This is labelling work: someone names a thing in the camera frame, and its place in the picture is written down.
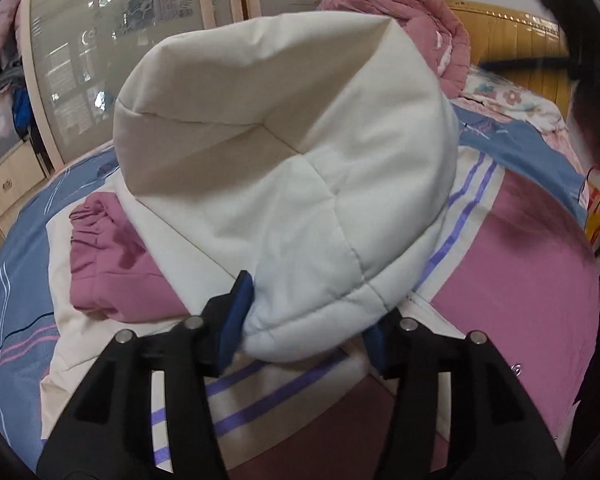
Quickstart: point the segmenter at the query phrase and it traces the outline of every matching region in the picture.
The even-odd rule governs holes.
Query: white hood
[[[243,349],[332,348],[411,290],[456,174],[458,127],[389,18],[308,12],[168,38],[114,116],[121,204],[191,312],[241,269]]]

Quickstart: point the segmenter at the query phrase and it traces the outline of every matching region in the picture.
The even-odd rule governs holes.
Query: yellow headboard
[[[567,56],[566,38],[549,20],[506,7],[446,0],[471,37],[471,62],[524,57]],[[566,71],[520,70],[500,74],[515,84],[551,99],[566,117],[571,81]]]

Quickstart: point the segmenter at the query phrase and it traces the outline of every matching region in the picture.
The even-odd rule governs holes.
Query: pink blanket
[[[449,99],[464,88],[471,43],[460,19],[442,0],[322,0],[319,10],[352,10],[395,18],[413,40]]]
[[[76,309],[127,323],[188,314],[114,193],[91,193],[69,218]]]

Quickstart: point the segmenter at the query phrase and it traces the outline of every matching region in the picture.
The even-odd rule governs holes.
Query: silver screw
[[[189,330],[197,330],[202,328],[204,323],[205,321],[200,316],[191,316],[184,320],[184,326]]]
[[[489,339],[484,332],[480,332],[479,330],[471,332],[469,338],[477,345],[484,345]]]
[[[405,317],[400,322],[400,328],[405,332],[413,332],[418,327],[418,322],[413,317]]]
[[[129,341],[131,341],[134,338],[135,335],[136,334],[134,334],[133,330],[124,328],[116,333],[116,341],[119,342],[120,344],[128,343]]]

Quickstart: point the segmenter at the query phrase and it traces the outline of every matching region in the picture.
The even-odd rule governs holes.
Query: purple stripe
[[[238,413],[234,413],[223,420],[219,420],[215,424],[216,437],[220,438],[230,431],[240,428],[240,426],[259,418],[276,406],[279,406],[287,399],[297,395],[308,386],[311,386],[311,384],[314,384],[323,378],[346,358],[347,355],[342,350],[338,349],[329,358],[320,362],[316,367],[305,372],[301,376],[296,377],[293,381],[284,386],[281,386],[268,396],[254,402],[251,406],[244,408]]]
[[[495,171],[497,164],[495,161],[491,163],[489,168],[487,169],[484,177],[482,178],[482,182],[480,183],[480,187],[478,188],[478,192],[475,195],[475,198],[469,202],[458,217],[456,221],[456,225],[454,225],[451,234],[446,238],[442,246],[430,257],[427,265],[420,277],[420,280],[416,284],[415,288],[418,289],[422,286],[425,280],[431,275],[433,270],[440,264],[440,262],[444,259],[444,257],[449,253],[454,244],[458,241],[460,233],[462,232],[462,228],[466,224],[466,221],[469,219],[469,215],[474,210],[474,208],[480,203],[482,200],[482,196],[484,195],[484,191],[487,189],[491,177],[493,176],[493,172]]]
[[[254,361],[246,365],[244,368],[240,368],[234,373],[227,375],[226,377],[221,377],[217,381],[207,384],[205,386],[206,396],[213,397],[214,395],[224,392],[234,384],[239,383],[240,381],[251,377],[253,374],[258,373],[266,365],[267,364],[264,361]],[[155,426],[160,422],[164,422],[165,420],[167,420],[167,413],[164,411],[164,408],[160,408],[160,410],[157,410],[151,414],[152,426]]]
[[[169,446],[161,447],[160,449],[156,449],[154,451],[154,464],[158,465],[162,462],[167,462],[167,460],[171,460],[171,453],[169,452]]]
[[[464,184],[462,184],[462,187],[449,197],[449,200],[446,203],[447,207],[451,207],[453,204],[456,203],[456,200],[458,200],[462,195],[464,195],[467,192],[467,190],[469,189],[469,185],[471,184],[471,181],[474,179],[475,173],[478,171],[478,168],[480,168],[480,165],[483,162],[484,162],[484,152],[480,152],[478,161],[474,164],[474,166],[471,168],[471,170],[469,170],[469,173],[467,173],[466,179],[464,181]]]

